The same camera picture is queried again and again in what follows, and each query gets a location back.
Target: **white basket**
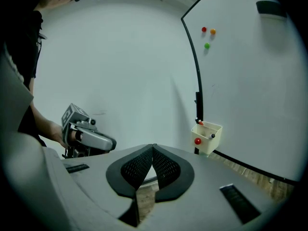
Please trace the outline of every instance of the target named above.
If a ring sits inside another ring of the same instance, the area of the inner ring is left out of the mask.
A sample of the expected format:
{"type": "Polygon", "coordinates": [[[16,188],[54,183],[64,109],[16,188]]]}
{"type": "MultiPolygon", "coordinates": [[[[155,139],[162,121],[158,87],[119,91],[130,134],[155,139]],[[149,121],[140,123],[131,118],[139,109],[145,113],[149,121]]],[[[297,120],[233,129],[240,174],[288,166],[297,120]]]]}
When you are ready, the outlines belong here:
{"type": "Polygon", "coordinates": [[[222,126],[203,121],[203,126],[196,124],[192,129],[192,144],[201,152],[210,155],[218,146],[222,133],[222,126]],[[195,144],[195,139],[200,138],[201,144],[195,144]]]}

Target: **red ball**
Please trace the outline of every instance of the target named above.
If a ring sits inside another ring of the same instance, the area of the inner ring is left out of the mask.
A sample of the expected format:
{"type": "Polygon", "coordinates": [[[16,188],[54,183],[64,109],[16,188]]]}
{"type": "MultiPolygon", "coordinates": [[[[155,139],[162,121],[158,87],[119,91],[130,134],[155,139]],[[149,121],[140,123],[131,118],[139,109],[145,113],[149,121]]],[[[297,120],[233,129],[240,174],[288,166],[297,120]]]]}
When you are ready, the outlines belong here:
{"type": "Polygon", "coordinates": [[[200,139],[200,138],[196,138],[196,139],[194,140],[194,143],[195,143],[195,144],[201,144],[201,139],[200,139]]]}

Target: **person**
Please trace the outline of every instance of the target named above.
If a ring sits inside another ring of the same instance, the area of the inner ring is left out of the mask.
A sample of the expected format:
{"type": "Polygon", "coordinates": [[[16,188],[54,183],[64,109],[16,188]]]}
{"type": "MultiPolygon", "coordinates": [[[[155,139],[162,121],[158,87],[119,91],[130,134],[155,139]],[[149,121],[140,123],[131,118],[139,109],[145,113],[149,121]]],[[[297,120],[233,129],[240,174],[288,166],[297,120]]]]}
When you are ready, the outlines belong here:
{"type": "MultiPolygon", "coordinates": [[[[44,37],[39,33],[43,22],[41,11],[55,8],[73,0],[6,0],[5,34],[2,40],[6,43],[7,50],[17,66],[18,72],[24,78],[24,85],[34,95],[37,63],[44,37]]],[[[46,146],[39,135],[60,143],[67,147],[62,140],[62,127],[46,119],[32,102],[27,109],[19,132],[26,133],[36,138],[42,146],[46,146]]],[[[74,142],[75,131],[72,131],[69,140],[74,142]]]]}

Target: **black shirt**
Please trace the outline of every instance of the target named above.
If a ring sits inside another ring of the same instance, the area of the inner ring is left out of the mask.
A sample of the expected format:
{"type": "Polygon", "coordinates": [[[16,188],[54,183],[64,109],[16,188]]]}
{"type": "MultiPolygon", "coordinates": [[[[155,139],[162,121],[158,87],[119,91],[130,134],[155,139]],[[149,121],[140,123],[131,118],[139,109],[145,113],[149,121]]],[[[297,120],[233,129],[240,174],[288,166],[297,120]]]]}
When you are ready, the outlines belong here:
{"type": "MultiPolygon", "coordinates": [[[[36,68],[39,57],[39,30],[41,29],[42,15],[33,11],[39,0],[13,0],[21,2],[16,4],[17,11],[7,11],[6,30],[4,41],[8,52],[12,56],[19,73],[24,77],[24,85],[29,89],[31,78],[36,77],[36,68]]],[[[42,146],[46,144],[39,138],[31,107],[28,107],[19,132],[29,134],[36,138],[42,146]]]]}

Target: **wooden floor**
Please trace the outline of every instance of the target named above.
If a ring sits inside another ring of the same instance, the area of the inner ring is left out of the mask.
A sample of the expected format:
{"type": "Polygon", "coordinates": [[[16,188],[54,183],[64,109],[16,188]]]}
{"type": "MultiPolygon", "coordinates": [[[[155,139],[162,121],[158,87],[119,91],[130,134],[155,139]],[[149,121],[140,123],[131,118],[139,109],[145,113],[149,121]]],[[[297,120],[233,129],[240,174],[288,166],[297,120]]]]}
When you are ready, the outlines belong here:
{"type": "MultiPolygon", "coordinates": [[[[221,161],[228,165],[230,168],[245,176],[248,180],[254,182],[259,187],[263,188],[265,192],[278,203],[288,198],[293,190],[293,186],[283,183],[278,180],[274,180],[270,183],[270,178],[259,173],[256,173],[250,169],[240,166],[228,159],[225,159],[215,153],[212,153],[209,158],[212,160],[221,161]]],[[[155,204],[155,192],[159,190],[157,181],[151,185],[140,187],[137,190],[137,202],[139,209],[140,221],[144,220],[146,216],[151,212],[155,204]]]]}

